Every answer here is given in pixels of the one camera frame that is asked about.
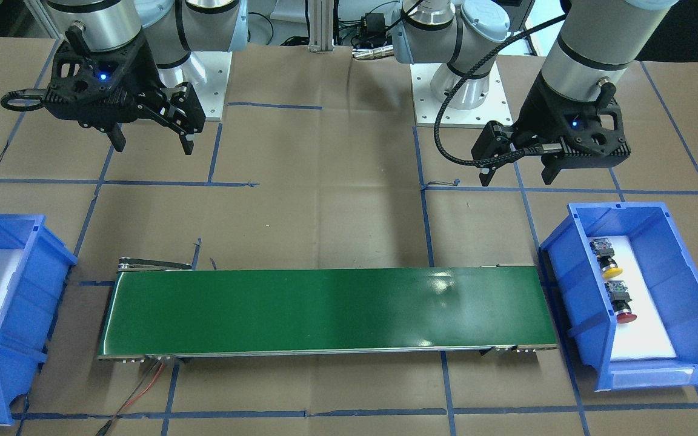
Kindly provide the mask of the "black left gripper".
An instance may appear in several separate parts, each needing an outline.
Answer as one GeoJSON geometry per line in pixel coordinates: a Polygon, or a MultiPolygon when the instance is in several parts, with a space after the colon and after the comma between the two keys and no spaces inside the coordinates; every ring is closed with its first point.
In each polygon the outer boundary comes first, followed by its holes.
{"type": "MultiPolygon", "coordinates": [[[[617,87],[604,78],[591,101],[560,96],[536,77],[512,126],[488,122],[471,150],[474,160],[509,154],[514,147],[527,155],[540,155],[545,168],[541,179],[551,185],[560,171],[574,168],[611,168],[631,155],[623,132],[617,87]]],[[[497,165],[479,170],[483,187],[492,182],[497,165]]]]}

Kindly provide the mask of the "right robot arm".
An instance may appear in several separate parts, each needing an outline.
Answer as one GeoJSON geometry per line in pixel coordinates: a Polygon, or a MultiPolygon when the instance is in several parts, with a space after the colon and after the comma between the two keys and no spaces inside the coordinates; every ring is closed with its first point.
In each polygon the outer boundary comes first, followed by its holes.
{"type": "Polygon", "coordinates": [[[11,91],[10,111],[45,108],[125,147],[121,124],[148,119],[174,132],[186,155],[210,110],[200,94],[210,78],[199,52],[247,46],[245,1],[48,1],[64,34],[43,89],[11,91]]]}

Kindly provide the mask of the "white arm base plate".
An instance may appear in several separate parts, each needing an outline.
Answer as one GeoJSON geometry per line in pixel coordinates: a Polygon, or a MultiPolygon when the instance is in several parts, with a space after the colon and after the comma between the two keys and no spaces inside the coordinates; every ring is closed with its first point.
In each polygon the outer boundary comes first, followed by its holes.
{"type": "MultiPolygon", "coordinates": [[[[446,99],[445,93],[451,91],[459,77],[446,64],[413,64],[410,72],[416,125],[432,127],[446,99]]],[[[498,64],[493,64],[484,78],[469,79],[460,87],[444,111],[441,126],[482,128],[488,121],[513,123],[498,64]]]]}
{"type": "Polygon", "coordinates": [[[185,62],[159,69],[163,83],[175,87],[191,82],[208,121],[224,118],[225,92],[231,71],[232,53],[221,51],[192,52],[185,62]]]}

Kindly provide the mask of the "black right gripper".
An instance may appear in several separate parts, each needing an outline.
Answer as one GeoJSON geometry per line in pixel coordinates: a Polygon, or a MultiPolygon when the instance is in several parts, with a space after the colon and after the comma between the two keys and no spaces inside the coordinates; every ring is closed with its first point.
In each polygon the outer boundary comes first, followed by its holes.
{"type": "Polygon", "coordinates": [[[205,125],[202,105],[188,82],[166,87],[143,33],[119,48],[92,51],[85,30],[72,24],[55,53],[47,88],[11,91],[2,106],[11,111],[46,108],[62,121],[75,121],[108,135],[116,152],[127,139],[120,124],[149,119],[179,136],[192,155],[194,136],[205,125]]]}

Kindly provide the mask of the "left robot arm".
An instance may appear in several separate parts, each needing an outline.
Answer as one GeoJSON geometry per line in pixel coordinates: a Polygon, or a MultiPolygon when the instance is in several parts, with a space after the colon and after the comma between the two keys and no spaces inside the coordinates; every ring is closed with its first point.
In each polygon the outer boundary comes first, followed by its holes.
{"type": "Polygon", "coordinates": [[[440,100],[435,146],[446,160],[478,168],[483,186],[521,157],[540,156],[541,177],[551,184],[562,170],[612,168],[631,155],[617,83],[673,2],[564,1],[562,7],[562,16],[510,36],[510,18],[493,1],[399,3],[391,28],[396,60],[439,66],[432,86],[440,100]],[[562,28],[515,123],[488,121],[470,158],[449,154],[440,138],[446,109],[481,104],[499,52],[558,22],[562,28]]]}

